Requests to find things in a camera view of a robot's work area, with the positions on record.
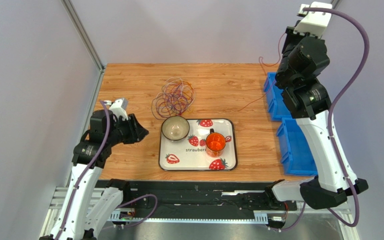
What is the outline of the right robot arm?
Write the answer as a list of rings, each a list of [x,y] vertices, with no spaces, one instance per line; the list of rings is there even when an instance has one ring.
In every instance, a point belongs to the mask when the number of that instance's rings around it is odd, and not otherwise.
[[[318,80],[330,63],[324,40],[308,32],[296,33],[291,26],[285,33],[274,84],[305,136],[317,174],[302,181],[275,181],[265,192],[275,204],[300,201],[315,210],[334,208],[349,196],[366,191],[369,185],[356,176],[340,145],[333,144],[335,127],[328,122],[332,103]]]

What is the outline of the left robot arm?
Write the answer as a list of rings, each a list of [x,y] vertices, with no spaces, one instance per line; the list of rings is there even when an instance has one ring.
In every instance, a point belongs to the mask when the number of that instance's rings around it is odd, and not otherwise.
[[[90,207],[98,179],[118,144],[141,142],[149,131],[136,116],[116,115],[114,110],[97,110],[90,117],[89,129],[73,149],[70,181],[59,216],[43,240],[96,240],[105,222],[131,196],[126,180],[111,179],[97,203]]]

